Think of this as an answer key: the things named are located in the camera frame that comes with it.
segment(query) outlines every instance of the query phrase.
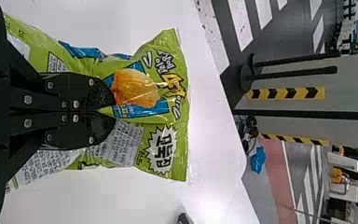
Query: black and yellow striped tape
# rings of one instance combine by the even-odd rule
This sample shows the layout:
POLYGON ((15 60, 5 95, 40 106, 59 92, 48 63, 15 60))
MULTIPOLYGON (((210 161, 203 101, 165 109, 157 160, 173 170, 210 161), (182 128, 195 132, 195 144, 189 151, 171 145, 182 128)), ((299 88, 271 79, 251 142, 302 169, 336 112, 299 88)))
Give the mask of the black and yellow striped tape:
POLYGON ((257 89, 246 93, 248 100, 322 100, 324 87, 257 89))
POLYGON ((290 136, 290 135, 282 135, 282 134, 270 134, 270 133, 260 133, 258 137, 265 138, 265 139, 281 140, 285 142, 303 143, 303 144, 309 144, 315 146, 328 147, 328 141, 323 139, 298 137, 298 136, 290 136))

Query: plastic packaging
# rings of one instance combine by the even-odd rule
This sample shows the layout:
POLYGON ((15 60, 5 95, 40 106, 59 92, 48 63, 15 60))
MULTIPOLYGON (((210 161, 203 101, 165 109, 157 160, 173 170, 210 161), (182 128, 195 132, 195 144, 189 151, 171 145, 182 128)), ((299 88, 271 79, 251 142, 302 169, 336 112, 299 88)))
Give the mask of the plastic packaging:
MULTIPOLYGON (((57 165, 58 159, 35 160, 40 159, 36 153, 24 165, 34 167, 34 178, 18 181, 25 177, 20 170, 9 185, 28 184, 64 168, 81 170, 99 165, 135 166, 153 175, 186 181, 188 79, 175 30, 162 31, 132 56, 106 55, 98 49, 74 48, 57 41, 10 15, 5 14, 5 21, 8 41, 37 72, 72 72, 103 80, 116 103, 99 112, 117 118, 114 130, 100 145, 66 152, 71 160, 64 165, 57 165)), ((49 153, 55 158, 62 152, 49 153)))

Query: metal stand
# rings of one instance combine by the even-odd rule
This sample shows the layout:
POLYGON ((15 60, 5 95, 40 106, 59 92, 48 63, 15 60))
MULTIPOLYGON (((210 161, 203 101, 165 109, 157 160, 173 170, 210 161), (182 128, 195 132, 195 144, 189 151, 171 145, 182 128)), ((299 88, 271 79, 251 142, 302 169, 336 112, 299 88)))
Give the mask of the metal stand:
POLYGON ((232 113, 255 116, 268 137, 358 147, 358 56, 339 55, 268 62, 252 55, 241 70, 247 93, 232 113))
POLYGON ((290 72, 280 73, 268 73, 261 74, 261 69, 267 66, 274 66, 285 63, 299 63, 299 62, 310 62, 315 60, 323 60, 328 58, 340 57, 339 52, 325 53, 325 54, 313 54, 308 56, 280 59, 274 61, 254 63, 254 54, 250 55, 249 62, 245 64, 241 69, 241 86, 243 91, 248 92, 256 80, 280 78, 280 77, 304 77, 304 76, 315 76, 315 75, 331 75, 337 72, 336 66, 327 66, 323 68, 315 69, 304 69, 290 72))

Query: screw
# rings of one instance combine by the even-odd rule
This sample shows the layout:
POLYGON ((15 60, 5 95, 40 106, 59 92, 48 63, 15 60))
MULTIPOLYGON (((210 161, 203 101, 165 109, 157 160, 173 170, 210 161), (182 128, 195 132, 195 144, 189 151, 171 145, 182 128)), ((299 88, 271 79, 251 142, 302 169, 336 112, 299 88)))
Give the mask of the screw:
POLYGON ((54 88, 54 83, 48 82, 48 89, 52 90, 54 88))
POLYGON ((74 115, 74 123, 77 123, 79 121, 79 116, 78 115, 74 115))
POLYGON ((49 133, 48 135, 46 135, 46 141, 51 142, 51 140, 53 140, 53 135, 49 133))
POLYGON ((24 96, 24 103, 26 105, 30 105, 32 103, 32 96, 30 96, 30 95, 24 96))
POLYGON ((31 126, 32 126, 32 120, 31 119, 26 119, 24 121, 24 127, 25 128, 31 128, 31 126))
POLYGON ((79 102, 78 101, 74 101, 74 108, 78 108, 79 107, 79 102))

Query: snack bag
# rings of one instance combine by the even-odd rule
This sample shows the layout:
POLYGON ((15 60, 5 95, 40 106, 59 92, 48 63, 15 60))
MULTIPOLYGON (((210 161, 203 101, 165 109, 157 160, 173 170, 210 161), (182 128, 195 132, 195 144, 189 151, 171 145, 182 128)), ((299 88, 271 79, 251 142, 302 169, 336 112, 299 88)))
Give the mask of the snack bag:
POLYGON ((135 166, 150 174, 186 180, 188 79, 175 30, 162 31, 133 56, 106 55, 98 49, 74 48, 4 16, 7 40, 37 72, 72 72, 103 80, 116 101, 99 112, 117 119, 114 130, 98 146, 64 154, 49 151, 51 160, 41 160, 47 152, 38 151, 9 186, 17 188, 65 168, 98 165, 135 166))

